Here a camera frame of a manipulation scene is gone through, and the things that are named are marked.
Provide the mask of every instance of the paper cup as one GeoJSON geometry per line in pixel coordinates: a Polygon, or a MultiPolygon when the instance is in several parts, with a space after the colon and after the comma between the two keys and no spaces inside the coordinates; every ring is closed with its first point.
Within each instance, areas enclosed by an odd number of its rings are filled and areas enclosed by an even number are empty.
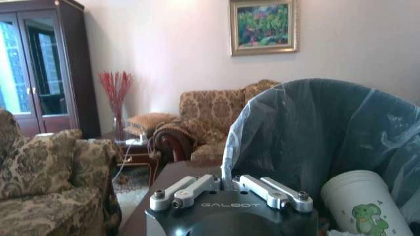
{"type": "Polygon", "coordinates": [[[321,198],[341,231],[372,236],[412,236],[379,174],[351,171],[333,177],[321,198]]]}

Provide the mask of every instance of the framed painting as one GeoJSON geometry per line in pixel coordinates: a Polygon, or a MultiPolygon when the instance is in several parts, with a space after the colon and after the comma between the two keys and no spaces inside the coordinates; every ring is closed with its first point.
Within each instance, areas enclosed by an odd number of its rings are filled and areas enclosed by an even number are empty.
{"type": "Polygon", "coordinates": [[[296,52],[296,0],[229,1],[232,55],[296,52]]]}

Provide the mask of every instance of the cartoon elephant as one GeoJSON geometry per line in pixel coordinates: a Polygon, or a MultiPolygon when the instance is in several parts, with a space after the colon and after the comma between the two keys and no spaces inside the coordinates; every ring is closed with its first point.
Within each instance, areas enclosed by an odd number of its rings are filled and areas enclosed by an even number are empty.
{"type": "Polygon", "coordinates": [[[373,203],[355,206],[352,215],[356,218],[357,232],[364,235],[387,236],[388,223],[379,217],[380,208],[373,203]]]}

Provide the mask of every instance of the cabinet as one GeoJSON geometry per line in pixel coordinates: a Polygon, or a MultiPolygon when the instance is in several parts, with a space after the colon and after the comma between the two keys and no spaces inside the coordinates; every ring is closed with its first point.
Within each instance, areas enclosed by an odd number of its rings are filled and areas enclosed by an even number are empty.
{"type": "Polygon", "coordinates": [[[0,3],[0,107],[23,133],[79,128],[99,137],[84,7],[72,0],[0,3]]]}

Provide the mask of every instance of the plastic cover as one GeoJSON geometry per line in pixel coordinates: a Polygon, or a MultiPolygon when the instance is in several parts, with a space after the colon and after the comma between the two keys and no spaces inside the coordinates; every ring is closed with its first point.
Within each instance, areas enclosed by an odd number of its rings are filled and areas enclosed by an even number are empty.
{"type": "Polygon", "coordinates": [[[305,79],[277,85],[247,104],[231,126],[221,174],[271,177],[320,190],[333,176],[372,170],[405,220],[420,222],[420,108],[357,84],[305,79]]]}

